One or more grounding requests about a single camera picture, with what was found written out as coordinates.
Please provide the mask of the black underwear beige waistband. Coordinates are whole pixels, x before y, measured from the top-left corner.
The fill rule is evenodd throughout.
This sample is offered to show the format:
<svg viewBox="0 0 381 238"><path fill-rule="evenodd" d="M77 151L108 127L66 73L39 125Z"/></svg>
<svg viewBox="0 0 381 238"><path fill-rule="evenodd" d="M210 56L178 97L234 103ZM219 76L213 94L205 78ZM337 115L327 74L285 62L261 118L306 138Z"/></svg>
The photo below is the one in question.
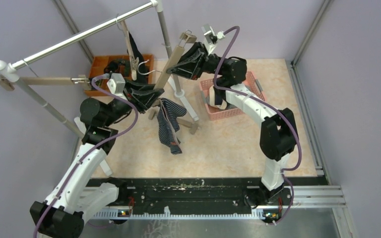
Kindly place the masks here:
<svg viewBox="0 0 381 238"><path fill-rule="evenodd" d="M127 33L128 40L126 40L126 44L132 80L137 83L148 84L148 70L145 66L144 57L139 51L132 34L129 31Z"/></svg>

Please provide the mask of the beige hanger of striped underwear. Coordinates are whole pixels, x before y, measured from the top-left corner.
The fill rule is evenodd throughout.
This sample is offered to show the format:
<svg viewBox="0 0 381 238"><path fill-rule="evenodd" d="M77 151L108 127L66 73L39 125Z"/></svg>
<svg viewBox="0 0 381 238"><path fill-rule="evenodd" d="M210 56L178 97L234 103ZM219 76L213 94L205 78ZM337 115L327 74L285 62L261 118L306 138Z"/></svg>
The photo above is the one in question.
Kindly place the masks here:
<svg viewBox="0 0 381 238"><path fill-rule="evenodd" d="M186 30L180 35L180 42L176 45L167 63L165 64L162 73L155 84L154 89L162 89L165 87L171 75L171 73L167 72L168 69L178 64L180 58L185 52L185 45L194 43L196 39L197 37L192 34L191 30Z"/></svg>

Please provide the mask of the navy white striped underwear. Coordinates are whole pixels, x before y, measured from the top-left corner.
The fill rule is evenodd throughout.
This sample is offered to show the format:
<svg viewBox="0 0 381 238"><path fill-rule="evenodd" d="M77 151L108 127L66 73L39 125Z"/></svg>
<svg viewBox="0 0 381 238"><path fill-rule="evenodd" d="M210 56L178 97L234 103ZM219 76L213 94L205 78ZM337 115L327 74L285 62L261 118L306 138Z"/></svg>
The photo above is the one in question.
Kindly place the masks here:
<svg viewBox="0 0 381 238"><path fill-rule="evenodd" d="M180 130L178 118L184 117L187 110L167 98L161 98L159 102L160 109L157 114L159 141L170 149L171 154L182 154L181 142L176 133Z"/></svg>

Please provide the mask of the beige hanger of black underwear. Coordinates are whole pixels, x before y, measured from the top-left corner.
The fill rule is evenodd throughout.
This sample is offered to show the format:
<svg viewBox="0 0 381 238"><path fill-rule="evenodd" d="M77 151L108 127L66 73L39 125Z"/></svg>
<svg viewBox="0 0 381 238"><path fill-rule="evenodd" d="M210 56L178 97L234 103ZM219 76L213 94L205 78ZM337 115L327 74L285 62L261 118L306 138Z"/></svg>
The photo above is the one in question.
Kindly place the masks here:
<svg viewBox="0 0 381 238"><path fill-rule="evenodd" d="M134 55L128 27L127 27L126 22L124 20L122 20L122 21L116 20L116 25L117 25L118 29L121 30L124 34L125 43L126 43L126 47L127 47L127 53L129 56L131 77L132 77L133 81L136 81L137 80L137 70L138 70L139 58L135 57L135 55Z"/></svg>

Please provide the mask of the beige hanger of navy underwear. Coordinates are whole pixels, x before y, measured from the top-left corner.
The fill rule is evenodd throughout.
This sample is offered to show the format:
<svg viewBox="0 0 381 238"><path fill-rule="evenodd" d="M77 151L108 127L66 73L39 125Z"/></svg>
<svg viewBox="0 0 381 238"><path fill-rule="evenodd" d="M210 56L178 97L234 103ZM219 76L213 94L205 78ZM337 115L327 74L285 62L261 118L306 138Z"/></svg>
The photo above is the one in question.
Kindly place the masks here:
<svg viewBox="0 0 381 238"><path fill-rule="evenodd" d="M157 113L157 111L155 109L151 109L149 111L148 118L150 120L154 119L156 113ZM192 134L192 135L194 135L196 133L196 131L198 130L198 124L196 122L191 122L191 121L188 121L188 120L185 120L185 119L181 119L181 118L177 118L177 122L180 125L183 125L183 126L187 127L189 129L190 134Z"/></svg>

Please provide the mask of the beige clip hanger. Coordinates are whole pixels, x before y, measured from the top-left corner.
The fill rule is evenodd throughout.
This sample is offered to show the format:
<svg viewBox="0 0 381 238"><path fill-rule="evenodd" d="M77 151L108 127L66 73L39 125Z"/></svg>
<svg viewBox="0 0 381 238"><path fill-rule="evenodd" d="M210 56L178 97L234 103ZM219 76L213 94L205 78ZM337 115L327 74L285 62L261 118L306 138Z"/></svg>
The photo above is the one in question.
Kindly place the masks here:
<svg viewBox="0 0 381 238"><path fill-rule="evenodd" d="M16 82L11 82L3 75L0 75L0 86L6 91L13 91L14 85L19 82L24 82L26 85L39 86L71 86L80 85L83 90L91 90L92 85L89 78L83 75L80 78L71 77L20 77Z"/></svg>

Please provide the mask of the navy underwear beige waistband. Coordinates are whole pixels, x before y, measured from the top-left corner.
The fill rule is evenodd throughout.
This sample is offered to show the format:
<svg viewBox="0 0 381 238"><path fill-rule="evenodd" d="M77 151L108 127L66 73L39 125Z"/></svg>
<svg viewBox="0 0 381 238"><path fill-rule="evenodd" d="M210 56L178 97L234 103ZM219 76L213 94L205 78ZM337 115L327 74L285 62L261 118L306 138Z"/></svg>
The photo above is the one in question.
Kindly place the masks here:
<svg viewBox="0 0 381 238"><path fill-rule="evenodd" d="M216 93L215 87L211 86L206 96L207 104L213 108L217 108L221 111L234 109L235 106L226 102L219 93Z"/></svg>

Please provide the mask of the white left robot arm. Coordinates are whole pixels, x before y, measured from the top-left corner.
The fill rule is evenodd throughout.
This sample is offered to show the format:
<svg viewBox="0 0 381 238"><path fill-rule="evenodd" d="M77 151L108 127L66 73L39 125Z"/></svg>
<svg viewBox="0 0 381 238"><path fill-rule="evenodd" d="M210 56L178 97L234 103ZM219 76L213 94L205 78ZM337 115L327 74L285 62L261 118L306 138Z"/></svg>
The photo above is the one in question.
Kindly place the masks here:
<svg viewBox="0 0 381 238"><path fill-rule="evenodd" d="M77 238L85 224L110 203L123 205L129 192L120 183L105 182L88 196L83 191L96 168L106 159L116 139L123 132L111 125L134 112L145 113L164 93L155 84L108 81L106 95L111 102L88 98L80 105L80 120L86 131L75 159L54 190L42 202L34 202L30 215L34 221L33 235L53 238Z"/></svg>

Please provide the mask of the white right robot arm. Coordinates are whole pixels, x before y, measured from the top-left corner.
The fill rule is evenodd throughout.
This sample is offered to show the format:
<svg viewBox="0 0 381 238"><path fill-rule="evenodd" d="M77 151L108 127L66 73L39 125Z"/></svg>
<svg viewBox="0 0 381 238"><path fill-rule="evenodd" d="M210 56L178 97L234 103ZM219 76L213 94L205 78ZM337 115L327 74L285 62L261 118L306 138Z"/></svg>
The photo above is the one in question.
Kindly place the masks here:
<svg viewBox="0 0 381 238"><path fill-rule="evenodd" d="M201 42L194 43L167 72L190 80L199 79L203 73L214 74L208 104L222 111L237 108L259 125L259 145L267 157L259 197L263 203L273 204L283 189L282 172L287 159L299 140L293 112L266 104L247 88L245 59L221 58L209 53Z"/></svg>

